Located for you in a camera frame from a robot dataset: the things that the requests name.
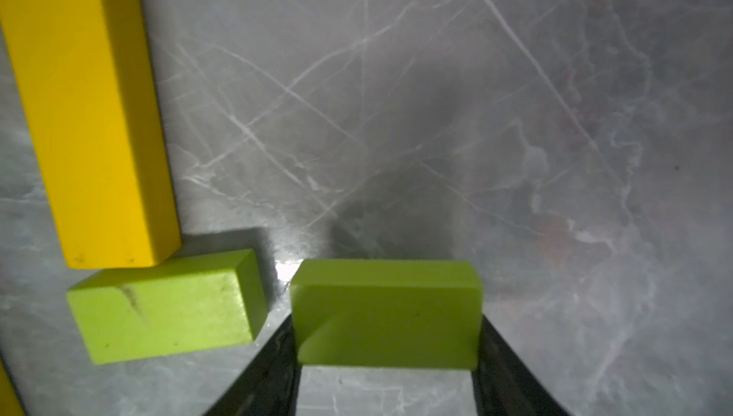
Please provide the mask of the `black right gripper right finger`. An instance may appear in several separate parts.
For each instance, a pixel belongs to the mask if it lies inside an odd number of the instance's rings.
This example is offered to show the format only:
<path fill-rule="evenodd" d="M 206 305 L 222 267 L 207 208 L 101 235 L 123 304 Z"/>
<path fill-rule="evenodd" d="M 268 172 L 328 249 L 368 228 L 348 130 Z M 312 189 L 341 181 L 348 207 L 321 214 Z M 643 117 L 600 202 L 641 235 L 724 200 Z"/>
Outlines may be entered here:
<path fill-rule="evenodd" d="M 519 359 L 486 316 L 482 319 L 478 366 L 471 373 L 478 415 L 569 416 Z"/>

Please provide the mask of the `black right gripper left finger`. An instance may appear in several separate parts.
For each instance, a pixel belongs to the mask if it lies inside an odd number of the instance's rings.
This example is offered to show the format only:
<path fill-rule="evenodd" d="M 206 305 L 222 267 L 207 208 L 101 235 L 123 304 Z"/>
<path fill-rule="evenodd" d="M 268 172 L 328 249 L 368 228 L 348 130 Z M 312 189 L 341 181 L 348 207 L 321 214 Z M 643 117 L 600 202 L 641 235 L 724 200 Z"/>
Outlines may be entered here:
<path fill-rule="evenodd" d="M 301 372 L 292 316 L 287 316 L 240 377 L 204 415 L 295 415 Z"/>

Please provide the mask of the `lime green block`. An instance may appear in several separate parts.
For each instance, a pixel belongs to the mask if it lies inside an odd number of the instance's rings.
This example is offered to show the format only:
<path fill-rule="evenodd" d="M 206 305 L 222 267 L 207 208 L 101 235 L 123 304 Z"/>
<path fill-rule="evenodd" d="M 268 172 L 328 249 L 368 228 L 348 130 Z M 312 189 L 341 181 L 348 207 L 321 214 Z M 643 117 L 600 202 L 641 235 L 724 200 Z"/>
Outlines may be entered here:
<path fill-rule="evenodd" d="M 268 314 L 251 249 L 103 270 L 67 301 L 94 364 L 248 345 Z"/>
<path fill-rule="evenodd" d="M 289 292 L 300 364 L 477 368 L 483 285 L 467 261 L 309 259 Z"/>

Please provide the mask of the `yellow block pair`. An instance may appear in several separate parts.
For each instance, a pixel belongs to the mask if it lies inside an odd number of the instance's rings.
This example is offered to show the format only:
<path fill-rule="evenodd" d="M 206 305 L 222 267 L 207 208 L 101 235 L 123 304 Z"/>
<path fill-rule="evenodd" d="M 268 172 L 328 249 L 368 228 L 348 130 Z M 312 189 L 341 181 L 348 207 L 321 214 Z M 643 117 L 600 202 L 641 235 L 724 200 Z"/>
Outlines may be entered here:
<path fill-rule="evenodd" d="M 1 0 L 66 263 L 158 265 L 181 245 L 141 0 Z"/>
<path fill-rule="evenodd" d="M 25 410 L 3 363 L 0 363 L 0 415 L 25 416 Z"/>

